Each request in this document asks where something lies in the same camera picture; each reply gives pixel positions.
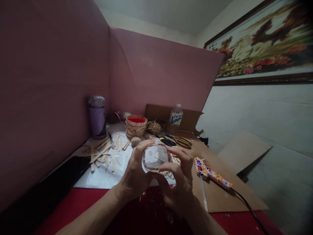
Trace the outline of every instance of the colorful hot glue gun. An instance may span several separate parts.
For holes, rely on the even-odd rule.
[[[195,164],[197,168],[197,175],[200,177],[200,175],[203,176],[203,178],[206,180],[207,178],[210,178],[211,180],[215,181],[219,185],[223,186],[226,189],[230,189],[232,187],[232,183],[229,181],[224,180],[219,174],[212,171],[210,167],[208,167],[204,163],[204,159],[200,159],[198,157],[195,158]]]

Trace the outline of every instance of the hand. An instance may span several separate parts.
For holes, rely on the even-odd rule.
[[[145,173],[142,169],[142,154],[146,147],[154,143],[153,140],[145,140],[133,149],[126,171],[115,190],[119,200],[135,199],[149,187],[152,176],[151,172]]]
[[[153,178],[158,181],[161,187],[165,204],[185,217],[189,209],[186,203],[192,203],[194,200],[191,175],[193,158],[184,148],[166,147],[166,149],[181,160],[181,166],[179,167],[176,163],[164,163],[159,170],[172,172],[176,180],[176,186],[170,188],[169,183],[161,174],[154,173]]]

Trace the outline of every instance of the thermos lid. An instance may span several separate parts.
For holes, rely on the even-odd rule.
[[[90,96],[88,104],[93,108],[104,108],[105,99],[102,96]]]

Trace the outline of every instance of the gold scissors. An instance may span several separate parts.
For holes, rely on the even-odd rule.
[[[180,137],[180,136],[174,136],[171,134],[166,134],[168,137],[171,137],[173,140],[175,140],[175,142],[185,148],[185,149],[191,149],[192,146],[192,142],[184,137]]]

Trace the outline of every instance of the clear plastic bottle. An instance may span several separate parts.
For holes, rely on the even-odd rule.
[[[180,108],[180,104],[177,104],[171,111],[170,119],[167,129],[169,131],[178,131],[179,125],[183,117],[183,111]]]

